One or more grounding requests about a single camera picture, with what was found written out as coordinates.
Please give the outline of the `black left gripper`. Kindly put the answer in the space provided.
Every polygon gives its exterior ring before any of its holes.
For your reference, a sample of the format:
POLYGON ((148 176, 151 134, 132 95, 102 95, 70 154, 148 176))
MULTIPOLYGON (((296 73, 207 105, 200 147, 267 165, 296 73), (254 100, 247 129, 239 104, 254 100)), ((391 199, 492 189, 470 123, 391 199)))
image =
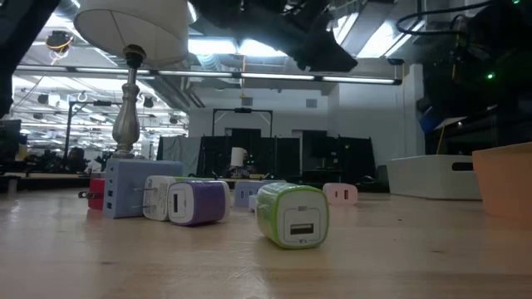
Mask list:
POLYGON ((290 56, 301 70, 351 71, 357 60, 328 30, 333 16, 323 7, 303 7, 283 14, 287 0, 191 0, 200 16, 218 28, 246 17, 249 37, 290 56))

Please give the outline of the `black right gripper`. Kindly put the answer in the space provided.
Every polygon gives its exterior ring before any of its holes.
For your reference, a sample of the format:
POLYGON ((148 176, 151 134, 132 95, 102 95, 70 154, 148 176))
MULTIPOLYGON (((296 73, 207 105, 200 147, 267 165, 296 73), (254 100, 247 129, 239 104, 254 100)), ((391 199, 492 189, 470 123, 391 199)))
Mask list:
POLYGON ((423 114, 479 114, 524 95, 524 38, 447 38, 423 55, 423 114))

